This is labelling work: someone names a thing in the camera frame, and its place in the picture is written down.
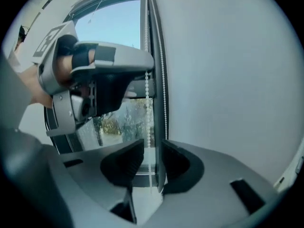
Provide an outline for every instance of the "blue sky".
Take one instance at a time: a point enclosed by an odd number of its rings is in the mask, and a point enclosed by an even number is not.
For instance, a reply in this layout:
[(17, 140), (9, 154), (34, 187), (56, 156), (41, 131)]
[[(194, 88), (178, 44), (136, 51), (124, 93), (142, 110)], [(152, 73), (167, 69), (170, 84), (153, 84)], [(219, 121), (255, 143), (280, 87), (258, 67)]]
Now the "blue sky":
[(93, 17), (88, 14), (76, 23), (76, 32), (79, 41), (112, 42), (140, 49), (140, 0), (99, 9)]

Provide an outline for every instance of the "hand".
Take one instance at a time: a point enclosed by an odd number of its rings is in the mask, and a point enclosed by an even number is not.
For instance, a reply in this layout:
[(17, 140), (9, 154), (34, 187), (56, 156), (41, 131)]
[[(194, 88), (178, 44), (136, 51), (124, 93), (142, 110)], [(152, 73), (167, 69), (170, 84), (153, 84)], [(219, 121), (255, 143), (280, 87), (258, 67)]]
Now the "hand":
[[(95, 50), (89, 51), (89, 63), (94, 60)], [(72, 71), (72, 56), (62, 56), (57, 58), (56, 78), (63, 86), (69, 86), (70, 73)], [(47, 108), (52, 108), (52, 98), (44, 92), (38, 81), (38, 70), (35, 65), (31, 66), (19, 74), (22, 82), (32, 93), (31, 104), (41, 103)]]

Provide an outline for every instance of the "window glass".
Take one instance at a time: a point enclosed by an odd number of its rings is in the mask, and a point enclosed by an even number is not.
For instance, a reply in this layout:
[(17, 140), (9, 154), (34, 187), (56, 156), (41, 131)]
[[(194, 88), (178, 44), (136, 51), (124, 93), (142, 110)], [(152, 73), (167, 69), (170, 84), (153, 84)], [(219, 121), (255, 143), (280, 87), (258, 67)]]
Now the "window glass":
[[(88, 14), (77, 21), (76, 32), (80, 41), (112, 42), (140, 49), (140, 0), (118, 3)], [(144, 139), (147, 146), (146, 126), (146, 99), (124, 99), (119, 110), (93, 118), (77, 135), (85, 150), (136, 139)], [(153, 113), (150, 129), (151, 147), (154, 147)]]

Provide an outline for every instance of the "window frame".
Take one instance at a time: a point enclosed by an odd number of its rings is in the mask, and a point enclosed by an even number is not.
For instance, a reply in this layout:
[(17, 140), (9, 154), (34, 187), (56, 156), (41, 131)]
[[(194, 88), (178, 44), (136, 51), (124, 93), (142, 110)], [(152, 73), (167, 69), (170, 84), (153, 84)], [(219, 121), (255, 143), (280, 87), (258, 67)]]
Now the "window frame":
[[(98, 10), (111, 6), (117, 3), (132, 1), (132, 0), (81, 0), (74, 5), (72, 10), (69, 12), (67, 17), (63, 22), (73, 21), (75, 24), (83, 16), (90, 14), (95, 11), (98, 6)], [(145, 0), (141, 1), (140, 7), (140, 42), (141, 49), (144, 50), (144, 25), (145, 25)], [(161, 52), (160, 47), (162, 47), (162, 60), (164, 63), (164, 68), (166, 67), (165, 61), (165, 51), (164, 51), (164, 42), (161, 31), (160, 17), (158, 10), (156, 8), (156, 1), (153, 0), (155, 11), (149, 12), (152, 7), (152, 1), (148, 0), (148, 50), (152, 54), (155, 67), (151, 73), (151, 79), (149, 80), (149, 97), (153, 98), (153, 114), (154, 114), (154, 138), (155, 138), (155, 150), (156, 150), (156, 166), (155, 166), (155, 175), (152, 180), (153, 186), (158, 186), (159, 190), (162, 190), (162, 187), (165, 182), (165, 169), (161, 161), (161, 146), (162, 139), (165, 139), (165, 121), (164, 121), (164, 102), (166, 102), (166, 115), (167, 115), (167, 126), (169, 126), (169, 101), (168, 93), (166, 94), (166, 99), (163, 98), (163, 79), (162, 79), (162, 65), (161, 65)], [(161, 40), (159, 41), (157, 34), (157, 27), (159, 28)], [(167, 83), (167, 71), (164, 70), (165, 74), (165, 90), (168, 92), (168, 83)], [(145, 80), (144, 77), (132, 81), (137, 93), (137, 98), (145, 98)], [(56, 122), (53, 115), (52, 109), (44, 109), (45, 113), (45, 122), (47, 129), (56, 128)], [(64, 136), (51, 137), (51, 140), (54, 146), (57, 148), (57, 151), (62, 153), (77, 152), (82, 151), (83, 146), (79, 139), (76, 139), (73, 135), (68, 134)], [(147, 187), (149, 186), (149, 176), (139, 176), (134, 179), (136, 187)]]

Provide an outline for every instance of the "black strap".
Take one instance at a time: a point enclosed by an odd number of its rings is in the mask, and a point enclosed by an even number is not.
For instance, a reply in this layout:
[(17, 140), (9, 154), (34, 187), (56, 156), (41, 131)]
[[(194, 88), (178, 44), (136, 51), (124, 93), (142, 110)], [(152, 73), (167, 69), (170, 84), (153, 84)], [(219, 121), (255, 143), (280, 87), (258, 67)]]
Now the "black strap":
[(73, 55), (72, 57), (72, 68), (81, 66), (88, 66), (89, 61), (89, 50), (81, 51)]

